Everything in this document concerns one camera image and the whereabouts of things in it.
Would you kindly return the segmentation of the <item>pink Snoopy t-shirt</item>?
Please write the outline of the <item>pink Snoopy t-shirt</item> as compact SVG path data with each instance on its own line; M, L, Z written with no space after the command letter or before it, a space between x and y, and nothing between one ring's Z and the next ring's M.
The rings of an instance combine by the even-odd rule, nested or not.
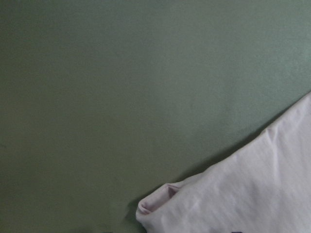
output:
M310 94L226 159L142 199L136 219L149 233L310 232Z

